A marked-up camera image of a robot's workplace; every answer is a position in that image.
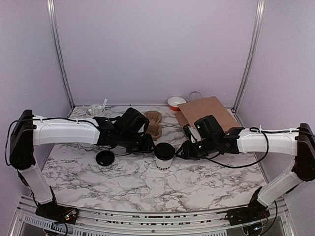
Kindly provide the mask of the single white paper cup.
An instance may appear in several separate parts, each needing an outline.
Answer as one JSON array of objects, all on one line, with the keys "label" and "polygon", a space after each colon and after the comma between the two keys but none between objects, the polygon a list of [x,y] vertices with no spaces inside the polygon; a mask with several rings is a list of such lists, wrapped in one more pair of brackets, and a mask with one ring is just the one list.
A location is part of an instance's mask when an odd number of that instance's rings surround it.
[{"label": "single white paper cup", "polygon": [[155,157],[155,163],[156,166],[159,170],[161,171],[167,171],[169,170],[171,164],[172,164],[173,159],[169,159],[169,160],[161,160],[157,157]]}]

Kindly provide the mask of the black plastic cup lid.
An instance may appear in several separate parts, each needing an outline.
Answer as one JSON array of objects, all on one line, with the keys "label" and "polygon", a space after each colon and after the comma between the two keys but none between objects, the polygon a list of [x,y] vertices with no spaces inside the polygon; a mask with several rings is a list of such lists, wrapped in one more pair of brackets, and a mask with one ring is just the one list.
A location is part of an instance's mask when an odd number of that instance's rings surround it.
[{"label": "black plastic cup lid", "polygon": [[95,159],[99,165],[107,167],[107,166],[110,166],[114,162],[115,156],[113,152],[104,150],[104,151],[99,152],[96,155]]}]

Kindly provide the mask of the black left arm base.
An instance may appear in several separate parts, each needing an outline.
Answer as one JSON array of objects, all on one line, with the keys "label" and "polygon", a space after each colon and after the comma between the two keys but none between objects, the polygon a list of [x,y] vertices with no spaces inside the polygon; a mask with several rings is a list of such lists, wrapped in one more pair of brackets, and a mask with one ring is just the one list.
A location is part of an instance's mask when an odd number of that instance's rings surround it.
[{"label": "black left arm base", "polygon": [[51,220],[57,220],[61,223],[75,224],[79,210],[73,207],[61,206],[57,203],[56,198],[53,196],[52,201],[40,204],[35,196],[33,200],[37,206],[36,215],[48,218]]}]

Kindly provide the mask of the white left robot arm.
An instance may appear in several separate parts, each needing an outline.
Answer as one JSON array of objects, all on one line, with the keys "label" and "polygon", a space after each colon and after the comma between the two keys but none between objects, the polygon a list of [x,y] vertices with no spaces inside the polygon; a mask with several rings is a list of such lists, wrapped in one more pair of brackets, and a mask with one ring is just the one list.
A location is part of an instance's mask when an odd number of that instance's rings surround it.
[{"label": "white left robot arm", "polygon": [[8,129],[5,157],[8,166],[17,170],[21,180],[32,191],[43,211],[52,219],[62,215],[52,188],[37,163],[35,149],[55,144],[75,143],[124,147],[127,154],[151,153],[155,147],[146,132],[149,120],[135,108],[128,108],[114,118],[94,116],[70,119],[43,117],[31,109],[22,111]]}]

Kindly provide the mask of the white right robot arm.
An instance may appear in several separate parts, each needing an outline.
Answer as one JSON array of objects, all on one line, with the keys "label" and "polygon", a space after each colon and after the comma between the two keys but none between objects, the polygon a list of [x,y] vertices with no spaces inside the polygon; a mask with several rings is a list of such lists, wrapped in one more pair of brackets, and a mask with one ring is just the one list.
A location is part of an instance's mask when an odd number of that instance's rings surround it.
[{"label": "white right robot arm", "polygon": [[[307,123],[288,129],[268,130],[261,127],[232,127],[227,131],[213,115],[205,116],[194,124],[197,133],[189,125],[183,127],[187,140],[176,157],[186,160],[208,160],[225,168],[241,169],[265,163],[271,158],[289,157],[288,167],[283,167],[278,176],[255,191],[244,216],[255,220],[274,200],[292,191],[303,182],[315,179],[315,134]],[[231,166],[215,160],[225,154],[260,153],[255,162]]]}]

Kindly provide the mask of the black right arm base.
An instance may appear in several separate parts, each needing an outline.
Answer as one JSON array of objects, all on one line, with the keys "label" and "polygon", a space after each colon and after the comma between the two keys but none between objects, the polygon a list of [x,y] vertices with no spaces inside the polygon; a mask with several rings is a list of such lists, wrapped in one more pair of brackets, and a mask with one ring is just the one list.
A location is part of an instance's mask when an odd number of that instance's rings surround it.
[{"label": "black right arm base", "polygon": [[246,207],[228,210],[225,218],[231,226],[249,223],[270,216],[267,206],[258,201],[258,194],[254,194]]}]

